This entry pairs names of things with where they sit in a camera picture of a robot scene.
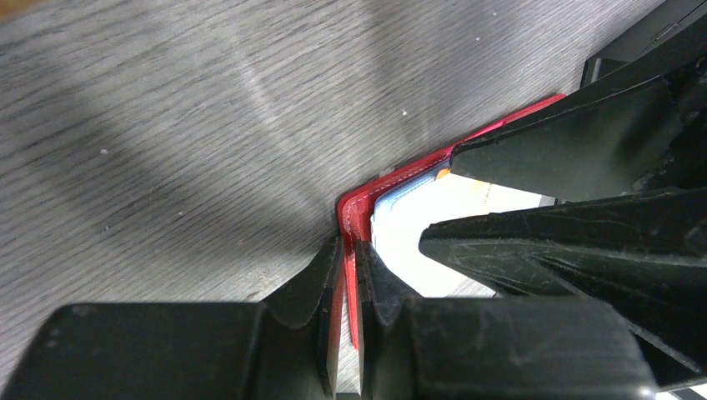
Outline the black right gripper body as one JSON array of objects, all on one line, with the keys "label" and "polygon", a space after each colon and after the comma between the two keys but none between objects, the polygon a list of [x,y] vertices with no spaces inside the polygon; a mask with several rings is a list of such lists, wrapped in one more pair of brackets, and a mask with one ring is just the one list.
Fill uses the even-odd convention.
[{"label": "black right gripper body", "polygon": [[706,186],[706,52],[681,66],[671,66],[668,55],[684,56],[699,44],[706,44],[706,2],[664,1],[584,63],[582,88],[644,55],[663,65],[683,129],[658,165],[633,184],[634,192]]}]

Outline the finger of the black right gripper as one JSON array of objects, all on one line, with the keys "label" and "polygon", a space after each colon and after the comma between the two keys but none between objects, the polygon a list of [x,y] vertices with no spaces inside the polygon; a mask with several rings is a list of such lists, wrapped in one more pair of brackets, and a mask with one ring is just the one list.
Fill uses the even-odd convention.
[{"label": "finger of the black right gripper", "polygon": [[682,129],[668,83],[658,76],[459,145],[451,171],[570,202],[617,197],[633,192]]},{"label": "finger of the black right gripper", "polygon": [[505,296],[604,301],[657,381],[706,379],[703,188],[438,222],[419,250]]}]

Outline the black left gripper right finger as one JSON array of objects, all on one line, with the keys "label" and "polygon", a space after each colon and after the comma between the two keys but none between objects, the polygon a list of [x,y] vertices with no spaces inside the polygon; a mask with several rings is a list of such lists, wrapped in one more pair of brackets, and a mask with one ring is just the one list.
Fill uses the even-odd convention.
[{"label": "black left gripper right finger", "polygon": [[365,399],[652,399],[626,322],[576,297],[427,298],[356,246]]}]

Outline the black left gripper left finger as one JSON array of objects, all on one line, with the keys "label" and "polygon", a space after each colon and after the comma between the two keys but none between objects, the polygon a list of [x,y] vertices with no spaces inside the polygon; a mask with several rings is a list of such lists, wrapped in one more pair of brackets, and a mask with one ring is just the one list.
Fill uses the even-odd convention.
[{"label": "black left gripper left finger", "polygon": [[75,303],[39,328],[5,399],[332,399],[343,241],[258,302]]}]

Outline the red leather card holder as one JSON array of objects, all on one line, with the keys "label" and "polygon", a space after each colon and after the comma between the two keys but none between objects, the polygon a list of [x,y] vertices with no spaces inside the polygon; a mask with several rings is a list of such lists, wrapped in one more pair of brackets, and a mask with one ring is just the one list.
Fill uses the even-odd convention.
[{"label": "red leather card holder", "polygon": [[490,133],[532,113],[547,108],[564,99],[558,93],[513,112],[496,122],[482,127],[456,142],[442,147],[413,162],[395,167],[364,185],[347,192],[338,201],[337,217],[343,239],[343,274],[346,289],[344,296],[348,304],[348,325],[351,343],[357,350],[361,346],[359,312],[359,260],[356,253],[358,243],[376,244],[390,230],[392,223],[402,220],[401,213],[394,209],[401,200],[428,188],[436,179],[438,171],[450,167],[450,158],[455,147]]}]

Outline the gold orange credit card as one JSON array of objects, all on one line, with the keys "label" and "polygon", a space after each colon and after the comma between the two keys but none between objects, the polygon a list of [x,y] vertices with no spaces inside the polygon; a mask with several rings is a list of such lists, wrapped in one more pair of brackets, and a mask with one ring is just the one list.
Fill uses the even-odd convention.
[{"label": "gold orange credit card", "polygon": [[446,176],[449,175],[449,174],[450,174],[450,169],[449,169],[449,168],[442,169],[442,170],[438,171],[438,173],[437,173],[435,179],[436,179],[436,180],[442,179],[442,178],[446,177]]}]

